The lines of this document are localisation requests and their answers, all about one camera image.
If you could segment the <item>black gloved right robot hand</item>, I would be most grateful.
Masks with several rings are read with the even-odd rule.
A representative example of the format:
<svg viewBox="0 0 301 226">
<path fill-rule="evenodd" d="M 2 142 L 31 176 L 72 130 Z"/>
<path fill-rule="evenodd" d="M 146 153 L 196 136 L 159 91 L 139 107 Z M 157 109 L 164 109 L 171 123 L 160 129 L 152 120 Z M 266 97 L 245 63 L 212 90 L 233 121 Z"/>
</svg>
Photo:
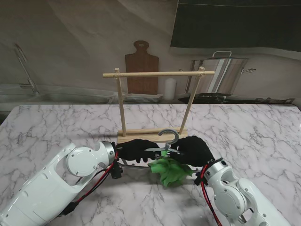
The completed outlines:
<svg viewBox="0 0 301 226">
<path fill-rule="evenodd" d="M 209 161 L 215 160 L 206 142 L 197 136 L 181 138 L 172 144 L 171 148 L 178 150 L 180 153 L 170 152 L 170 158 L 181 164 L 203 167 Z"/>
</svg>

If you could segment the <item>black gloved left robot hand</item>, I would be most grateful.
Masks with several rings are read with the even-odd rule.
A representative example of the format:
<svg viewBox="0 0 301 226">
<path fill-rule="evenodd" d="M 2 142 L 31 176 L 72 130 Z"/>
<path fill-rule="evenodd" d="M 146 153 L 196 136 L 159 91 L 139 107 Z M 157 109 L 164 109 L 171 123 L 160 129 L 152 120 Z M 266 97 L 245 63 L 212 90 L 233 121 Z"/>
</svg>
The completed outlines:
<svg viewBox="0 0 301 226">
<path fill-rule="evenodd" d="M 160 152 L 146 151 L 149 148 L 159 148 L 159 146 L 149 140 L 134 139 L 129 142 L 121 143 L 116 145 L 116 148 L 121 159 L 127 161 L 136 161 L 140 163 L 148 162 L 148 159 L 155 160 L 155 155 L 160 154 Z"/>
</svg>

